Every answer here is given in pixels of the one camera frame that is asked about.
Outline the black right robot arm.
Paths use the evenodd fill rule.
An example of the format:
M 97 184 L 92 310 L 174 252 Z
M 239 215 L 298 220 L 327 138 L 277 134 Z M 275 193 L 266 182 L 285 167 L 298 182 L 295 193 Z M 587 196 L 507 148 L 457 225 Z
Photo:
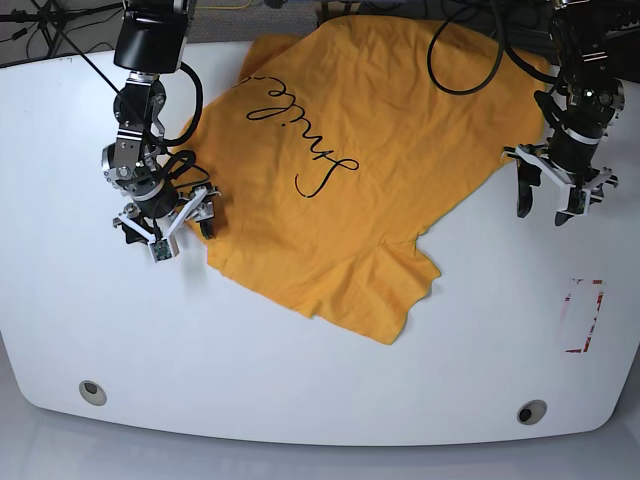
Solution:
M 185 144 L 203 111 L 203 86 L 182 60 L 196 4 L 193 1 L 127 1 L 114 63 L 129 76 L 113 104 L 118 132 L 103 150 L 107 182 L 130 198 L 115 219 L 127 243 L 148 246 L 159 260 L 174 256 L 174 233 L 185 222 L 199 225 L 204 238 L 214 235 L 217 189 L 208 177 L 180 183 L 197 170 L 196 155 Z M 185 73 L 195 88 L 195 111 L 186 131 L 171 139 L 159 115 L 166 103 L 163 74 Z

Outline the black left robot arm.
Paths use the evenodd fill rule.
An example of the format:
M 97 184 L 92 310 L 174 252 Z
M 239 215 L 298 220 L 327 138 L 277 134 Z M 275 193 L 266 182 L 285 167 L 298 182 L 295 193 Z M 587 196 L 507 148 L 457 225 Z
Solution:
M 517 163 L 517 215 L 526 217 L 533 190 L 548 177 L 560 190 L 555 223 L 584 216 L 618 177 L 592 159 L 625 106 L 624 82 L 639 80 L 636 1 L 555 1 L 550 37 L 559 60 L 551 90 L 534 99 L 551 129 L 539 145 L 507 147 Z

